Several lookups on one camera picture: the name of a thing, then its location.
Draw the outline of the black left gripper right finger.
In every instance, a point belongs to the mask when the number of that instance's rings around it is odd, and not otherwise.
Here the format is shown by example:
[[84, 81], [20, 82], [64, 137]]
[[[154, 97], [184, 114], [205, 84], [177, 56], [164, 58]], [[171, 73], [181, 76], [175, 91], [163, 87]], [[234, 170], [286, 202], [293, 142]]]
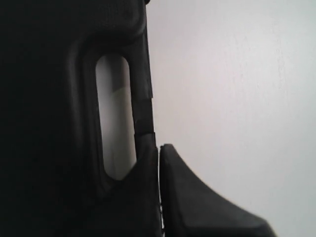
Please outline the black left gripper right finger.
[[159, 159], [167, 237], [275, 236], [266, 220], [236, 206], [202, 182], [173, 145], [163, 145]]

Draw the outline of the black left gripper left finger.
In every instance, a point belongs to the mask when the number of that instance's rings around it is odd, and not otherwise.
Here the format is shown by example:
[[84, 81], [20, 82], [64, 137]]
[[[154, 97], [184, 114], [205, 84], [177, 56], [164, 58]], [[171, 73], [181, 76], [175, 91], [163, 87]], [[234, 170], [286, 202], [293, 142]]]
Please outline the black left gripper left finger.
[[158, 149], [155, 135], [142, 135], [140, 158], [98, 206], [93, 215], [95, 237], [159, 237]]

